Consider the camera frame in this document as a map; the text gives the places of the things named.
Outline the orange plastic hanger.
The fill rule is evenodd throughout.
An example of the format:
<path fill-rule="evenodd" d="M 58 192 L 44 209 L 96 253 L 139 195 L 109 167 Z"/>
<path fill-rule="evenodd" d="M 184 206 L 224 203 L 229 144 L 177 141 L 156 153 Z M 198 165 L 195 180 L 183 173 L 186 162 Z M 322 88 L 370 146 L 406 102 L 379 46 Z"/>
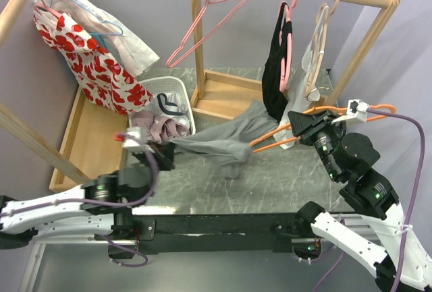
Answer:
<path fill-rule="evenodd" d="M 346 114 L 347 106 L 346 107 L 336 107 L 336 106 L 331 106 L 331 105 L 316 106 L 315 102 L 313 102 L 313 106 L 310 109 L 303 111 L 302 113 L 315 114 L 315 113 L 319 113 L 321 111 L 324 111 L 326 109 L 334 112 L 335 114 L 337 114 L 339 116 L 342 116 L 342 115 Z M 389 113 L 390 115 L 395 115 L 397 112 L 397 109 L 395 108 L 395 106 L 390 105 L 390 104 L 370 105 L 369 109 L 376 109 L 376 110 L 381 111 L 381 112 Z M 377 121 L 380 119 L 384 119 L 386 117 L 387 117 L 386 115 L 376 115 L 376 116 L 372 116 L 372 117 L 369 117 L 367 115 L 367 122 Z M 262 152 L 264 150 L 268 150 L 270 148 L 288 145 L 290 143 L 294 143 L 297 140 L 296 137 L 289 138 L 288 137 L 289 134 L 292 134 L 291 133 L 291 125 L 290 125 L 290 123 L 285 123 L 285 124 L 279 126 L 278 128 L 276 128 L 275 130 L 272 130 L 272 131 L 268 132 L 267 134 L 259 137 L 258 139 L 253 140 L 249 145 L 250 145 L 250 147 L 253 148 L 257 144 L 259 144 L 259 143 L 263 142 L 264 140 L 266 140 L 270 137 L 273 137 L 273 136 L 276 136 L 274 143 L 268 144 L 268 145 L 260 147 L 260 148 L 256 148 L 253 150 L 253 152 L 258 153 L 258 152 Z"/>

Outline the mauve pink tank top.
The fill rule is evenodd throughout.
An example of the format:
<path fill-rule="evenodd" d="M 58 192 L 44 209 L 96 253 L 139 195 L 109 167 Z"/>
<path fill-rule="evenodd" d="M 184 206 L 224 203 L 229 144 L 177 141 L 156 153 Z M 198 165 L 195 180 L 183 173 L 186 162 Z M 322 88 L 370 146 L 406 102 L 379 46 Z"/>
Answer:
<path fill-rule="evenodd" d="M 149 111 L 133 114 L 132 127 L 140 129 L 142 139 L 156 143 L 165 143 L 190 134 L 189 128 L 175 119 Z"/>

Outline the white navy tank top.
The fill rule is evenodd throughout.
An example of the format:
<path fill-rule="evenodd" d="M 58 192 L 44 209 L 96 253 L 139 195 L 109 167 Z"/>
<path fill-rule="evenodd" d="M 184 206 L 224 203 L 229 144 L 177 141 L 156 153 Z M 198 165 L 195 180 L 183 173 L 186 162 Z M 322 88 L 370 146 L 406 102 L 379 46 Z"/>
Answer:
<path fill-rule="evenodd" d="M 178 93 L 159 93 L 148 108 L 153 114 L 173 119 L 176 123 L 190 128 L 188 107 Z"/>

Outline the grey tank top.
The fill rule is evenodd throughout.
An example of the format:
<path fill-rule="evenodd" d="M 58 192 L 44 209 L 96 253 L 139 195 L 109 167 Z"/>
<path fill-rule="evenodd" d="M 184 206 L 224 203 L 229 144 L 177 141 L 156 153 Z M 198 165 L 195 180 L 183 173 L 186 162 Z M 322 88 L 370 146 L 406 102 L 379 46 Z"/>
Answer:
<path fill-rule="evenodd" d="M 278 125 L 264 103 L 254 100 L 243 114 L 231 121 L 171 142 L 180 152 L 198 154 L 212 162 L 224 178 L 235 179 L 240 175 L 241 165 L 252 154 L 250 143 Z"/>

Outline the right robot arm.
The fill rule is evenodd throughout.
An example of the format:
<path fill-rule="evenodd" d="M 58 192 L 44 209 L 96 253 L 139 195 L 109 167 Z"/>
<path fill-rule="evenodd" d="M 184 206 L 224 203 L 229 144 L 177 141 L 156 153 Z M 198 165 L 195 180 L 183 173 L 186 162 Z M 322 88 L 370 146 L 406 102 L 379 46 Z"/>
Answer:
<path fill-rule="evenodd" d="M 374 170 L 380 154 L 369 137 L 346 131 L 346 122 L 329 111 L 307 115 L 290 111 L 292 133 L 315 148 L 330 179 L 344 184 L 340 195 L 378 237 L 365 239 L 315 202 L 296 213 L 297 232 L 313 234 L 339 247 L 366 268 L 381 291 L 430 291 L 431 257 L 410 227 L 391 183 Z"/>

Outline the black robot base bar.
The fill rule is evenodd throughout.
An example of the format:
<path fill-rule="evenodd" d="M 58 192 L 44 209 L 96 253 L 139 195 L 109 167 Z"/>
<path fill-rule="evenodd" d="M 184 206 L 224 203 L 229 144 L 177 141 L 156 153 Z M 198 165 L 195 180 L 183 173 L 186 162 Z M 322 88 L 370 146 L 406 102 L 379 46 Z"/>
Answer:
<path fill-rule="evenodd" d="M 115 214 L 108 238 L 131 241 L 143 254 L 270 250 L 317 259 L 321 238 L 309 227 L 310 212 L 255 214 Z"/>

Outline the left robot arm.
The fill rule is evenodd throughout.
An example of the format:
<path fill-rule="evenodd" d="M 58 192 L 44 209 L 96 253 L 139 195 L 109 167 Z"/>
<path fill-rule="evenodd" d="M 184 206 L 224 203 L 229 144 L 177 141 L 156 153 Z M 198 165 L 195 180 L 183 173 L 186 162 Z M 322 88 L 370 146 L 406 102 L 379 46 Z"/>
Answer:
<path fill-rule="evenodd" d="M 131 237 L 132 209 L 154 194 L 160 171 L 174 169 L 174 150 L 173 143 L 139 146 L 133 153 L 137 163 L 50 196 L 16 200 L 2 195 L 1 249 L 75 233 Z"/>

